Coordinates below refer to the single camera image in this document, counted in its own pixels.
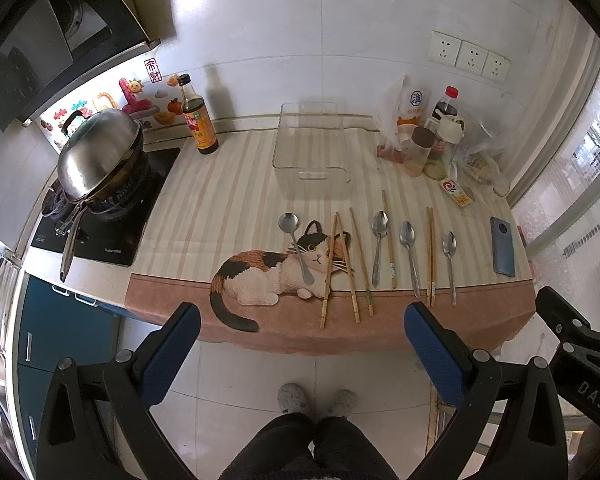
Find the green wooden chopstick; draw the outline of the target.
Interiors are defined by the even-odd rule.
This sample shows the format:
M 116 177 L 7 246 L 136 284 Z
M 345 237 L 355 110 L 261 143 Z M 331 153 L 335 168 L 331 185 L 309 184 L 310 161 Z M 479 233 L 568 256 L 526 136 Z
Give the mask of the green wooden chopstick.
M 364 292 L 365 292 L 366 304 L 367 304 L 367 311 L 368 311 L 369 316 L 374 316 L 375 307 L 373 304 L 372 291 L 370 290 L 370 280 L 368 279 L 368 272 L 367 272 L 367 266 L 366 266 L 366 262 L 365 262 L 365 258 L 364 258 L 362 240 L 360 237 L 360 231 L 358 230 L 358 222 L 356 222 L 355 214 L 354 214 L 352 207 L 349 207 L 349 214 L 350 214 L 351 222 L 352 222 L 354 244 L 355 244 L 356 252 L 358 253 L 358 260 L 360 260 L 360 266 L 361 266 L 361 272 L 362 272 L 362 278 L 363 278 L 363 284 L 364 284 Z

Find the pair chopstick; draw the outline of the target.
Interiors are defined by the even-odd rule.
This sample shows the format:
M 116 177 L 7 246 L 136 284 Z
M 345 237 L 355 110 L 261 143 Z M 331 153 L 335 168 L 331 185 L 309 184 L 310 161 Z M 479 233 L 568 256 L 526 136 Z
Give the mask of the pair chopstick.
M 426 207 L 426 216 L 427 216 L 427 306 L 431 308 L 431 300 L 432 300 L 432 240 L 431 240 L 431 207 Z
M 436 277 L 437 277 L 437 263 L 436 263 L 436 230 L 434 229 L 434 208 L 431 207 L 431 240 L 432 240 L 432 300 L 431 308 L 434 307 L 436 302 Z

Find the steel spoon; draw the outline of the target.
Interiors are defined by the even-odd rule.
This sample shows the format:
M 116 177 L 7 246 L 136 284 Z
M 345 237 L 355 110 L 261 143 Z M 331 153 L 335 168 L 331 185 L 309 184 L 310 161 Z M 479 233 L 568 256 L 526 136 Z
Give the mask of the steel spoon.
M 416 234 L 411 222 L 404 220 L 400 226 L 400 243 L 407 250 L 408 264 L 410 265 L 411 283 L 414 296 L 420 297 L 420 284 L 415 259 Z
M 372 270 L 372 285 L 373 288 L 377 288 L 380 282 L 380 254 L 381 254 L 381 242 L 382 239 L 387 235 L 389 229 L 389 217 L 385 211 L 381 210 L 376 212 L 372 222 L 372 232 L 376 238 L 375 255 Z
M 303 281 L 307 285 L 312 285 L 314 283 L 314 277 L 309 271 L 308 267 L 306 266 L 306 263 L 303 261 L 296 237 L 296 231 L 300 226 L 299 217 L 293 212 L 285 212 L 278 218 L 278 226 L 279 229 L 281 229 L 284 233 L 288 234 L 291 237 L 291 241 L 294 245 L 294 250 L 296 251 L 297 258 L 299 261 Z
M 457 292 L 455 287 L 453 258 L 457 250 L 457 240 L 452 231 L 447 232 L 443 237 L 442 249 L 446 259 L 446 266 L 448 267 L 451 304 L 455 307 L 457 305 Z

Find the long wooden chopstick patterned tip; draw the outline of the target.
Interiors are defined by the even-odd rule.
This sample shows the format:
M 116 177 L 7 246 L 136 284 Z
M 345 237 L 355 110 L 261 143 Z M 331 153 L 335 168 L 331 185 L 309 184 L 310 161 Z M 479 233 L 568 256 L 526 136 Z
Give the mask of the long wooden chopstick patterned tip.
M 384 188 L 381 190 L 381 197 L 382 197 L 382 206 L 384 206 L 384 211 L 388 217 L 387 240 L 388 240 L 389 268 L 390 268 L 390 276 L 391 276 L 391 288 L 396 289 L 396 286 L 398 286 L 398 280 L 396 279 L 396 257 L 394 256 L 392 223 L 391 223 L 391 216 L 390 216 L 387 193 Z

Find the black gas stove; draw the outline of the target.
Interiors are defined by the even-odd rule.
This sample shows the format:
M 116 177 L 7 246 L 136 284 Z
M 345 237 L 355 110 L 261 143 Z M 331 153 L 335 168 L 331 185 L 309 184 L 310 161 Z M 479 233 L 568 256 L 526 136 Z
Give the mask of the black gas stove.
M 179 154 L 178 148 L 147 153 L 144 174 L 128 196 L 118 195 L 87 208 L 76 236 L 76 258 L 118 266 L 133 263 L 145 224 Z M 61 196 L 58 182 L 53 189 L 53 200 L 43 207 L 32 246 L 60 254 L 66 238 L 59 236 L 56 228 L 72 207 Z

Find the blue smartphone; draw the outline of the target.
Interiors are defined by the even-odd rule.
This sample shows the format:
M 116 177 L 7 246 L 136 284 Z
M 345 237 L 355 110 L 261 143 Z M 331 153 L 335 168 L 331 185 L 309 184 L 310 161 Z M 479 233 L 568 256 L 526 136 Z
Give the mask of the blue smartphone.
M 513 232 L 510 224 L 500 218 L 490 218 L 493 270 L 496 274 L 516 276 Z

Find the blue cabinet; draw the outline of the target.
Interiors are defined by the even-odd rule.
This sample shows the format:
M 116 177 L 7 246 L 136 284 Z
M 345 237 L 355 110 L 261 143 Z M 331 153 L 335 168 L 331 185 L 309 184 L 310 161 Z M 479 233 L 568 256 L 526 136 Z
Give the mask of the blue cabinet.
M 106 362 L 114 354 L 120 318 L 96 300 L 76 295 L 35 276 L 24 285 L 18 330 L 17 399 L 24 445 L 38 455 L 44 403 L 57 363 Z

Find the person legs black trousers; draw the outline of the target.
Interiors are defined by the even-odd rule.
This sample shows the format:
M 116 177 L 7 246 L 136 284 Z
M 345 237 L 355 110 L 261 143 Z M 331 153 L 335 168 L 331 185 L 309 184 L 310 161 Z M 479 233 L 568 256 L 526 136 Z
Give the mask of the person legs black trousers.
M 301 413 L 266 424 L 224 469 L 222 479 L 395 479 L 385 457 L 344 417 Z

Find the steel wok lid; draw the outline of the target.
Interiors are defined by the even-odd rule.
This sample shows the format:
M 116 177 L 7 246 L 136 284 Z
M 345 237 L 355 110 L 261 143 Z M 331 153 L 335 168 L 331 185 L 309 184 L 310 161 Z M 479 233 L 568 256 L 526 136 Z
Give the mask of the steel wok lid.
M 132 150 L 142 132 L 131 116 L 106 108 L 90 117 L 74 110 L 61 127 L 67 141 L 60 151 L 57 174 L 69 200 L 92 194 Z

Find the brown lid clear jar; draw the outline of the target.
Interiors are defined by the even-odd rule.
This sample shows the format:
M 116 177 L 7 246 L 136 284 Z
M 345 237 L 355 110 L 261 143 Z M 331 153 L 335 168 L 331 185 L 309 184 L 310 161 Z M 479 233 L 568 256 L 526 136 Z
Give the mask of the brown lid clear jar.
M 422 174 L 433 145 L 434 133 L 431 130 L 425 127 L 414 129 L 403 148 L 403 169 L 410 177 L 418 177 Z

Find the pink packaged item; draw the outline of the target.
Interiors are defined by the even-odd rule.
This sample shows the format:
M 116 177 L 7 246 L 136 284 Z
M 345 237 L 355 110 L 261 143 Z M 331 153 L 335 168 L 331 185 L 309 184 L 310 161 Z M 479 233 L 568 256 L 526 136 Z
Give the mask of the pink packaged item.
M 405 160 L 405 154 L 398 150 L 397 148 L 393 148 L 387 144 L 379 144 L 376 146 L 376 155 L 378 158 L 383 160 L 388 160 L 388 162 L 395 162 L 396 164 L 402 165 Z

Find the white plastic bag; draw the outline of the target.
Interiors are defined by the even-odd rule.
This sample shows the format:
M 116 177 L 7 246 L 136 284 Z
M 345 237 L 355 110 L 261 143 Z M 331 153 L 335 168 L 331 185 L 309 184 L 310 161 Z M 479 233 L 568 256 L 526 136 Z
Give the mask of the white plastic bag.
M 379 93 L 373 120 L 380 132 L 381 151 L 400 148 L 398 120 L 407 89 L 408 76 L 401 75 Z

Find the white seasoning bottle orange label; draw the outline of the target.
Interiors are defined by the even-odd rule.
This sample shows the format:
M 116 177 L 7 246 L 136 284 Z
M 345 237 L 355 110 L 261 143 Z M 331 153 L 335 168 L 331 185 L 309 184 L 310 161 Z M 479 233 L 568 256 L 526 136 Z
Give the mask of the white seasoning bottle orange label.
M 429 91 L 419 84 L 404 84 L 400 92 L 398 118 L 396 126 L 398 127 L 398 140 L 400 143 L 409 139 L 415 128 L 422 120 Z

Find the range hood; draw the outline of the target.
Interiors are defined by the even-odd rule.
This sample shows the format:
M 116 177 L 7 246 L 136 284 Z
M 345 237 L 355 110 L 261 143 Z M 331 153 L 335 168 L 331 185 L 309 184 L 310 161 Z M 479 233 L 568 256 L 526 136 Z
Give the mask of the range hood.
M 0 0 L 0 129 L 157 44 L 133 0 Z

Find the colourful wall stickers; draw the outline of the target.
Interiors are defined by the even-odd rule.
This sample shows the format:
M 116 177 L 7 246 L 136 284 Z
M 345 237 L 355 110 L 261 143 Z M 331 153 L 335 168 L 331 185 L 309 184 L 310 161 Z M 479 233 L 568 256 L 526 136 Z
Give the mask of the colourful wall stickers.
M 38 114 L 35 123 L 60 150 L 84 120 L 101 110 L 120 110 L 145 130 L 181 125 L 178 75 L 164 72 L 151 54 L 132 58 L 70 91 Z

